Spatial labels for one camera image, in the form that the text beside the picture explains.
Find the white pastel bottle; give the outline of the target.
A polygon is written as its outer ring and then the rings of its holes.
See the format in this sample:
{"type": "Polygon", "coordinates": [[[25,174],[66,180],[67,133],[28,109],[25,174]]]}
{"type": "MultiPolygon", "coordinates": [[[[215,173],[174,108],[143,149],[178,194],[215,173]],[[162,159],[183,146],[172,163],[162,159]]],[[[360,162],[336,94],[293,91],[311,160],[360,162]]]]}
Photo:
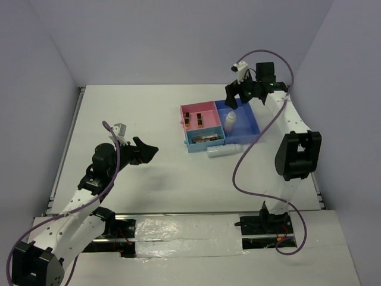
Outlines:
{"type": "Polygon", "coordinates": [[[236,122],[236,113],[234,111],[230,111],[225,118],[225,123],[224,123],[225,133],[229,134],[233,131],[235,122],[236,122]]]}

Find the black gold lipstick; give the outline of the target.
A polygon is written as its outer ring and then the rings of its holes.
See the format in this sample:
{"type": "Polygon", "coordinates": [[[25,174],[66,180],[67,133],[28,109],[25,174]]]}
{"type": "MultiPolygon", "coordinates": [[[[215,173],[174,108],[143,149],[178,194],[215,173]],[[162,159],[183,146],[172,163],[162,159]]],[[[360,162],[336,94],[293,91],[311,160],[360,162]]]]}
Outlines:
{"type": "Polygon", "coordinates": [[[201,113],[197,113],[196,114],[196,118],[197,118],[197,128],[198,129],[201,129],[204,127],[204,120],[203,120],[203,116],[201,113]]]}
{"type": "Polygon", "coordinates": [[[183,122],[184,122],[185,128],[188,129],[190,126],[190,112],[186,112],[184,114],[184,121],[183,122]]]}

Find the long brown eyeshadow palette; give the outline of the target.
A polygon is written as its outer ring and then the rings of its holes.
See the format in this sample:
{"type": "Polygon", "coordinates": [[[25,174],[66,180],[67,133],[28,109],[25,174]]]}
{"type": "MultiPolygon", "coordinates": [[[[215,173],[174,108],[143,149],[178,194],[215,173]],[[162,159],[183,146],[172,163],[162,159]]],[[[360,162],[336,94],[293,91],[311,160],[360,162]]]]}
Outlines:
{"type": "Polygon", "coordinates": [[[192,138],[192,143],[198,144],[198,143],[202,143],[202,142],[216,141],[219,139],[221,139],[221,136],[218,134],[201,135],[201,136],[196,136],[196,137],[192,138]]]}

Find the white spray bottle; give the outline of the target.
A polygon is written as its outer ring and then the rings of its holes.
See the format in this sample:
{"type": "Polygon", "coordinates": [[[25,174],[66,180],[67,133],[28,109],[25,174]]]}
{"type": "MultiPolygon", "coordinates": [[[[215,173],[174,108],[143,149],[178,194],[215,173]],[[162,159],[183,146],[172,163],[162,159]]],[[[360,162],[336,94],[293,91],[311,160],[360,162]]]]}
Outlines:
{"type": "Polygon", "coordinates": [[[227,145],[216,145],[207,147],[207,156],[209,158],[224,157],[229,155],[234,155],[243,151],[243,146],[240,144],[227,144],[227,145]]]}

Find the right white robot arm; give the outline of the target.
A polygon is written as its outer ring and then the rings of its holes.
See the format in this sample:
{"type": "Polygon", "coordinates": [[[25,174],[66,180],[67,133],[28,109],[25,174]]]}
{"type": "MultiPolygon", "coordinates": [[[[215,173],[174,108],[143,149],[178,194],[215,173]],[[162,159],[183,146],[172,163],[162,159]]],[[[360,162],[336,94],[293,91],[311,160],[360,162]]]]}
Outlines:
{"type": "Polygon", "coordinates": [[[257,98],[273,116],[260,135],[273,125],[281,132],[282,140],[274,157],[274,168],[280,178],[277,193],[253,193],[264,200],[273,200],[275,205],[271,210],[280,215],[290,209],[300,183],[316,170],[322,137],[301,119],[291,100],[291,87],[276,80],[274,63],[258,63],[255,76],[251,76],[248,63],[240,60],[232,66],[232,71],[237,79],[225,87],[225,104],[237,109],[235,96],[240,97],[242,104],[257,98]]]}

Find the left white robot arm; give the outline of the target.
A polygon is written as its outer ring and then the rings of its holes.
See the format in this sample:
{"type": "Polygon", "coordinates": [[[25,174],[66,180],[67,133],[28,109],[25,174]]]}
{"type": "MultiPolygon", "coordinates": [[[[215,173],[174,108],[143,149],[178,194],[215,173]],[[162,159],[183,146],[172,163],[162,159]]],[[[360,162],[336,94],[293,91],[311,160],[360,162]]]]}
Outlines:
{"type": "Polygon", "coordinates": [[[65,272],[78,255],[98,237],[111,237],[115,213],[101,207],[119,171],[127,165],[149,163],[158,148],[137,136],[133,144],[120,139],[95,148],[92,162],[69,203],[57,216],[33,227],[42,232],[25,243],[19,238],[7,259],[10,285],[61,285],[65,272]]]}

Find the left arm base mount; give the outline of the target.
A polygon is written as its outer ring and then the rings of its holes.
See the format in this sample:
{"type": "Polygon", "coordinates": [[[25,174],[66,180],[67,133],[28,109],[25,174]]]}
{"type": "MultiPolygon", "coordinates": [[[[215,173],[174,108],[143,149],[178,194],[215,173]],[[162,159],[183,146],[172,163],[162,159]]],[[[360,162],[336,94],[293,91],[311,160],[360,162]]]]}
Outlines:
{"type": "Polygon", "coordinates": [[[135,219],[116,219],[83,253],[117,253],[122,258],[135,258],[135,226],[135,219]]]}

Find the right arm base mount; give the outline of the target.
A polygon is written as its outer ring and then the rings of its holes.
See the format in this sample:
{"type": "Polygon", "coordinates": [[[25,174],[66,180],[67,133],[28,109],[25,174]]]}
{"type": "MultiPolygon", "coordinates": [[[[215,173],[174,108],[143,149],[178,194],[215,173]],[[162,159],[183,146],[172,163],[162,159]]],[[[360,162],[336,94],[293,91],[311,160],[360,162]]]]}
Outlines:
{"type": "Polygon", "coordinates": [[[265,202],[258,214],[241,216],[235,227],[241,230],[244,250],[275,248],[277,243],[279,248],[296,247],[290,215],[270,213],[265,202]]]}

